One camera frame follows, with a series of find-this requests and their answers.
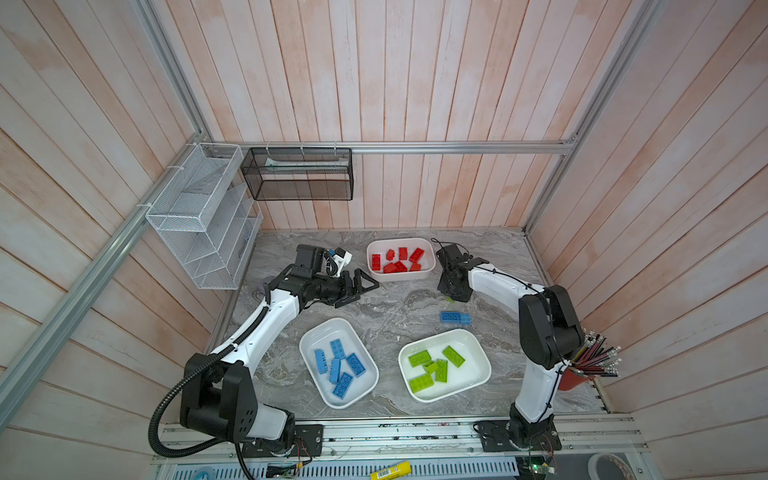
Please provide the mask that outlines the blue lego small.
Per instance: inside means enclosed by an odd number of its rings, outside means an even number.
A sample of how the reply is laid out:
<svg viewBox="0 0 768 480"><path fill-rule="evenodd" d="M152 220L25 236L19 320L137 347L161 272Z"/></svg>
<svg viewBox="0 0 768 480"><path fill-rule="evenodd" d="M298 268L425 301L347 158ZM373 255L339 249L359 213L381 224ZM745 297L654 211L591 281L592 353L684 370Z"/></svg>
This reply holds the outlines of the blue lego small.
<svg viewBox="0 0 768 480"><path fill-rule="evenodd" d="M344 360L346 353L343 348L342 341L340 339L334 339L330 342L333 357L338 360Z"/></svg>

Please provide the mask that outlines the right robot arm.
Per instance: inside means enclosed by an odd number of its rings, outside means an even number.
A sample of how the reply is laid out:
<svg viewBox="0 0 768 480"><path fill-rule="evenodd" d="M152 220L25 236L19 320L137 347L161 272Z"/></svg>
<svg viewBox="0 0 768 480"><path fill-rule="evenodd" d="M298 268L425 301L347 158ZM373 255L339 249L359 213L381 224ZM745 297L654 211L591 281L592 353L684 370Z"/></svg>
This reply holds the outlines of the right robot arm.
<svg viewBox="0 0 768 480"><path fill-rule="evenodd" d="M523 281L471 255L457 243L440 243L438 290L466 303L474 293L491 297L518 316L519 341L526 356L521 389L506 426L512 446L562 448L553 402L566 370L585 343L585 333L568 291L560 285Z"/></svg>

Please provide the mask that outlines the large blue lego underside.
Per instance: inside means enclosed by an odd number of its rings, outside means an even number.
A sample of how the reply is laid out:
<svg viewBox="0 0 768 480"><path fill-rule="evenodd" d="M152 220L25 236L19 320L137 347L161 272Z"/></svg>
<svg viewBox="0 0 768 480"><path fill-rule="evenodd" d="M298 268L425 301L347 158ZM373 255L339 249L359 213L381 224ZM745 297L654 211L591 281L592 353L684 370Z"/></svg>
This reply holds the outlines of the large blue lego underside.
<svg viewBox="0 0 768 480"><path fill-rule="evenodd" d="M439 314L439 319L443 324L462 325L464 323L463 315L460 312L442 311Z"/></svg>

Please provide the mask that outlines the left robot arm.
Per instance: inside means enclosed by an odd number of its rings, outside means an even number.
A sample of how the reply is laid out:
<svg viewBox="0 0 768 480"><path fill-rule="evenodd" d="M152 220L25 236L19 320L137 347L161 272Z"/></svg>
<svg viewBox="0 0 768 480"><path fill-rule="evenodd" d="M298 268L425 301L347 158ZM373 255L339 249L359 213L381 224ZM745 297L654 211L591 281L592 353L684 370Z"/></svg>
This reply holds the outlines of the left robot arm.
<svg viewBox="0 0 768 480"><path fill-rule="evenodd" d="M253 377L278 335L302 311L316 303L340 308L380 286L359 268L348 271L350 261L351 253L341 248L299 245L294 262L267 284L241 327L211 353L187 362L178 389L180 424L210 436L213 444L265 441L277 450L290 449L295 417L260 403Z"/></svg>

